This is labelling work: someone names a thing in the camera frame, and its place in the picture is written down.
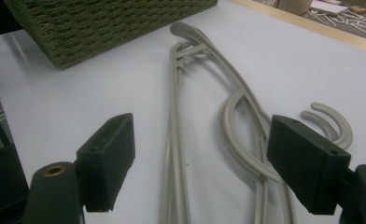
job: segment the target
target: basket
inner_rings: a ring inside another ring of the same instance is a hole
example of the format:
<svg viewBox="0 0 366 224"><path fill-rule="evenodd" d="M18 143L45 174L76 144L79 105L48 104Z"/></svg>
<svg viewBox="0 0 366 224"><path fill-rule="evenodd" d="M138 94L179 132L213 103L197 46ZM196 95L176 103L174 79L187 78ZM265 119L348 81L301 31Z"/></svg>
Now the basket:
<svg viewBox="0 0 366 224"><path fill-rule="evenodd" d="M65 69L218 0L5 0L52 63Z"/></svg>

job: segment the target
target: woven basket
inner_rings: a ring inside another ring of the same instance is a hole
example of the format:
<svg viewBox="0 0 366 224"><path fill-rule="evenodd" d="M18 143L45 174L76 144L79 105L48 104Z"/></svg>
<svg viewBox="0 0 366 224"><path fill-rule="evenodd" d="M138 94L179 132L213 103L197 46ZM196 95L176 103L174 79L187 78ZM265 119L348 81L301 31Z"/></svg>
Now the woven basket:
<svg viewBox="0 0 366 224"><path fill-rule="evenodd" d="M5 0L17 22L65 69L218 0Z"/></svg>

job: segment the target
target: table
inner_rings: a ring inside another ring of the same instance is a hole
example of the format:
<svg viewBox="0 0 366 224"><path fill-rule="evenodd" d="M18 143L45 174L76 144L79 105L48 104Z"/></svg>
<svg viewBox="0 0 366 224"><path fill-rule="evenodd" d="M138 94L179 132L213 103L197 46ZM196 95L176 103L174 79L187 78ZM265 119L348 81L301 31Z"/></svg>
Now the table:
<svg viewBox="0 0 366 224"><path fill-rule="evenodd" d="M270 116L297 119L313 101L341 112L354 131L350 167L366 163L366 50L224 0L184 21L209 36ZM169 107L168 51L178 41L163 27L59 71L24 31L0 35L0 97L28 181L47 164L73 161L104 122L132 112L136 159L115 211L86 214L86 222L157 223ZM216 122L235 87L203 60L185 68L181 88L192 223L251 222L255 177L234 162ZM236 116L242 135L248 135L245 109ZM250 138L243 139L251 144ZM338 223L339 211L315 217L299 203L296 207L299 223ZM273 186L268 220L281 223L281 218Z"/></svg>

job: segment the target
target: green wicker basket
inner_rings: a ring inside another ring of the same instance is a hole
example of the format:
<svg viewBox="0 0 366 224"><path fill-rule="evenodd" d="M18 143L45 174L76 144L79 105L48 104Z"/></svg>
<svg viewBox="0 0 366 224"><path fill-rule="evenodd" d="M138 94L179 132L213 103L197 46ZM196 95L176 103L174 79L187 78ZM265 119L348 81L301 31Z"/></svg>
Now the green wicker basket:
<svg viewBox="0 0 366 224"><path fill-rule="evenodd" d="M65 69L218 0L5 0L17 22Z"/></svg>

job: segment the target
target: white table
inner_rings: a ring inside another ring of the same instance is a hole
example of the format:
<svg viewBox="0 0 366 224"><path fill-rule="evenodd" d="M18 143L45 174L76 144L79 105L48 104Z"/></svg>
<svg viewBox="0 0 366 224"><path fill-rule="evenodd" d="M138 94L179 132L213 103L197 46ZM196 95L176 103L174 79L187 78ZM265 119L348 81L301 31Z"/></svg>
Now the white table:
<svg viewBox="0 0 366 224"><path fill-rule="evenodd" d="M350 167L366 163L366 51L223 0L184 21L211 38L270 116L298 119L314 101L341 112L354 131ZM86 214L86 222L157 223L168 51L181 40L163 27L59 71L24 31L1 35L0 97L28 181L47 164L74 161L106 120L132 112L136 159L115 211ZM209 60L185 71L181 119L192 223L251 223L255 177L235 163L217 128L218 109L234 86ZM236 114L242 124L248 123L245 114ZM275 188L270 197L269 222L282 223ZM296 207L299 223L338 223L339 211L315 217Z"/></svg>

